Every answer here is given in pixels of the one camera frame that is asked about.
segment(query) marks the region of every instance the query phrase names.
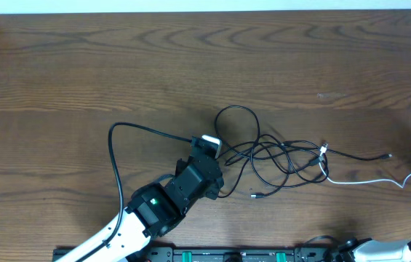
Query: cable plug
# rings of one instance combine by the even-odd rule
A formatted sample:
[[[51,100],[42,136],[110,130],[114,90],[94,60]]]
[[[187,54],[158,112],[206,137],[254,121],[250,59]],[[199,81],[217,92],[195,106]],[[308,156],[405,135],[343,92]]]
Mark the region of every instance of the cable plug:
[[[284,141],[281,143],[281,146],[291,146],[293,143],[293,141]]]
[[[257,199],[257,198],[263,198],[265,195],[263,193],[255,193],[250,195],[251,198]]]
[[[309,163],[308,163],[308,165],[310,166],[310,167],[313,167],[314,165],[318,165],[320,162],[322,162],[323,161],[323,156],[318,156],[318,157],[315,157],[314,159],[312,159]]]
[[[380,159],[388,159],[390,157],[393,157],[393,155],[392,154],[384,154],[384,155],[380,156]]]
[[[322,147],[320,148],[320,156],[323,156],[323,154],[327,153],[328,150],[328,143],[323,143]]]

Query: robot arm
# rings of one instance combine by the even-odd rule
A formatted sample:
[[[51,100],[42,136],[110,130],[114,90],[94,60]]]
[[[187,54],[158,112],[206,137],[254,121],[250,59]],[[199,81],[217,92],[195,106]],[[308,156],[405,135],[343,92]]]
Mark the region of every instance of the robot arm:
[[[411,241],[350,239],[332,254],[335,262],[411,262]]]
[[[122,261],[174,229],[198,199],[217,199],[224,184],[216,161],[221,141],[204,135],[193,138],[191,147],[188,161],[177,161],[175,176],[165,187],[151,183],[132,195],[123,210],[116,236],[110,242],[104,243],[116,228],[118,216],[58,262],[80,261],[81,258],[84,262]]]

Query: charger cable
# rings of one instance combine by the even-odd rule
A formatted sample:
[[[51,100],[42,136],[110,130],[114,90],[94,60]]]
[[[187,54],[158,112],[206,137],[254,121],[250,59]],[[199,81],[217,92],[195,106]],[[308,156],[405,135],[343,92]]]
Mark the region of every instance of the charger cable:
[[[320,148],[320,157],[325,154],[325,152],[328,149],[328,144],[324,143],[323,146]],[[326,172],[323,170],[322,163],[319,163],[320,170],[322,170],[323,175],[327,177],[327,180],[331,183],[337,184],[337,185],[359,185],[359,184],[367,184],[367,183],[377,183],[377,182],[391,182],[394,183],[396,186],[400,188],[404,188],[406,185],[407,180],[411,177],[411,173],[404,179],[402,184],[397,183],[396,181],[392,179],[386,179],[386,178],[381,178],[381,179],[374,179],[374,180],[366,180],[366,181],[357,181],[357,182],[340,182],[340,181],[334,181],[330,177],[327,176]]]

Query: white cable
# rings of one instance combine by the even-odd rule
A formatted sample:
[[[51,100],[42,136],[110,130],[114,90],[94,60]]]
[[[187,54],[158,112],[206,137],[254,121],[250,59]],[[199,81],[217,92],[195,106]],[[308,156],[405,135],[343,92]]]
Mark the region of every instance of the white cable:
[[[320,169],[323,172],[323,175],[327,176],[327,174],[324,172],[323,167],[322,167],[322,163],[319,163]],[[359,182],[337,182],[337,181],[333,181],[331,178],[327,178],[327,180],[331,183],[334,184],[338,184],[338,185],[358,185],[358,184],[365,184],[365,183],[375,183],[375,182],[391,182],[396,184],[398,187],[400,188],[404,188],[407,182],[407,179],[409,179],[411,177],[411,173],[404,179],[404,182],[402,182],[402,185],[397,183],[396,181],[392,180],[392,179],[375,179],[375,180],[367,180],[367,181],[359,181]]]

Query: wood grain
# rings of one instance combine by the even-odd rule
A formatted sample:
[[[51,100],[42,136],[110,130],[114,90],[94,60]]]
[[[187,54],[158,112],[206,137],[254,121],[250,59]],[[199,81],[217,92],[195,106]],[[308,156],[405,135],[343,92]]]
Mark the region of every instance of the wood grain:
[[[281,139],[394,155],[330,156],[338,180],[403,179],[411,172],[411,11],[0,15],[0,261],[49,261],[53,248],[78,245],[115,216],[111,123],[214,134],[215,114],[230,104],[255,110],[263,131]],[[222,120],[232,142],[255,135],[245,112]],[[114,140],[127,196],[189,153],[124,127]],[[272,165],[258,168],[280,181]],[[227,191],[239,167],[223,171]],[[323,183],[249,198],[266,190],[246,170],[232,197],[201,200],[159,241],[410,236],[411,180],[404,190]]]

